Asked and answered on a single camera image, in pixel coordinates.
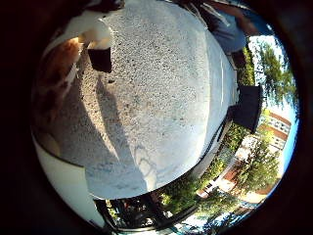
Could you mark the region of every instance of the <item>tree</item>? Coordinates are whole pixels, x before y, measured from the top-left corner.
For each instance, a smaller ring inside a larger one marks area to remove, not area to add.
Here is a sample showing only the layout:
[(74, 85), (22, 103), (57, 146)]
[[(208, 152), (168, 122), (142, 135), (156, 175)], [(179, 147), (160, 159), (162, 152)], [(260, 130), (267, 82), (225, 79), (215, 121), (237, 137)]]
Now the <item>tree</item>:
[(213, 221), (225, 212), (233, 212), (239, 205), (240, 201), (236, 197), (215, 189), (199, 202), (198, 214), (207, 216), (207, 221)]
[(162, 196), (165, 210), (175, 214), (196, 204), (196, 192), (200, 185), (200, 181), (188, 171), (157, 191)]
[(238, 83), (241, 85), (254, 85), (255, 77), (254, 77), (254, 63), (252, 59), (252, 53), (248, 47), (243, 49), (246, 65), (244, 68), (238, 68)]
[(224, 139), (222, 140), (221, 147), (229, 148), (230, 150), (237, 151), (245, 136), (248, 135), (248, 130), (244, 127), (232, 123), (230, 129), (227, 131)]
[(205, 186), (207, 186), (209, 181), (216, 178), (224, 170), (225, 167), (226, 167), (226, 163), (222, 159), (220, 159), (218, 156), (216, 156), (213, 159), (210, 166), (208, 167), (208, 169), (199, 179), (200, 181), (199, 189), (202, 189)]
[(240, 216), (230, 212), (221, 220), (208, 220), (203, 226), (203, 230), (206, 234), (220, 234), (233, 226), (238, 220), (240, 220)]
[(283, 106), (284, 100), (298, 114), (298, 94), (291, 67), (286, 57), (277, 57), (274, 49), (266, 42), (259, 43), (257, 70), (267, 105)]
[(246, 161), (235, 166), (236, 174), (233, 178), (237, 193), (257, 191), (272, 186), (277, 181), (279, 152), (268, 150), (268, 141), (260, 138), (251, 148)]

